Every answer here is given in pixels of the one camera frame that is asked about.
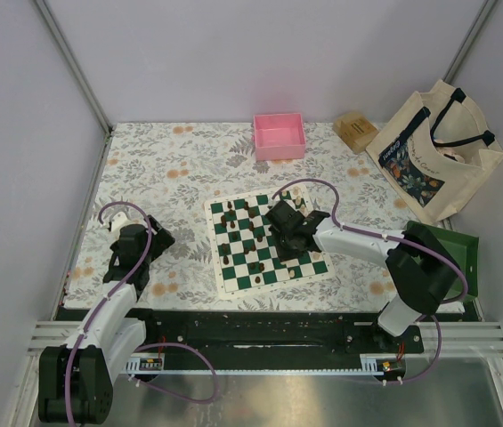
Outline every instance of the shiny floor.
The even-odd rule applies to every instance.
[[[426,365],[411,360],[411,371]],[[184,403],[118,380],[103,426],[190,427],[461,427],[503,426],[483,361],[444,360],[423,381],[383,388],[368,380],[328,376],[222,376],[222,397],[209,406]],[[161,376],[155,382],[204,398],[205,376]],[[60,424],[40,424],[53,427]]]

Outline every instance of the chessboard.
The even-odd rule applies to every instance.
[[[334,277],[328,254],[312,252],[295,260],[279,260],[270,223],[265,218],[276,191],[263,189],[205,203],[215,282],[221,299]],[[312,210],[306,187],[301,184],[283,191],[277,199],[286,200],[304,216]]]

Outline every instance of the floral tablecloth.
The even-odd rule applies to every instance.
[[[136,203],[175,237],[176,243],[151,264],[150,283],[139,307],[156,310],[378,311],[395,295],[386,270],[333,254],[336,277],[237,300],[220,300],[207,235],[204,202],[222,195],[267,189],[297,178],[335,184],[342,201],[338,218],[386,229],[401,229],[415,215],[398,198],[371,159],[355,156],[332,125],[307,123],[304,159],[256,162],[249,123],[119,124],[110,146],[92,215],[64,305],[90,308],[113,237],[96,221],[110,201]],[[306,184],[315,208],[329,211],[332,192]],[[140,215],[130,216],[140,221]],[[462,311],[460,303],[442,307]]]

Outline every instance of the brown box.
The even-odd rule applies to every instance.
[[[379,130],[359,111],[351,111],[339,117],[332,129],[354,154],[362,153],[379,133]]]

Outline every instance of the pink box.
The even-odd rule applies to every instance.
[[[253,117],[256,161],[304,157],[303,117],[265,114]]]

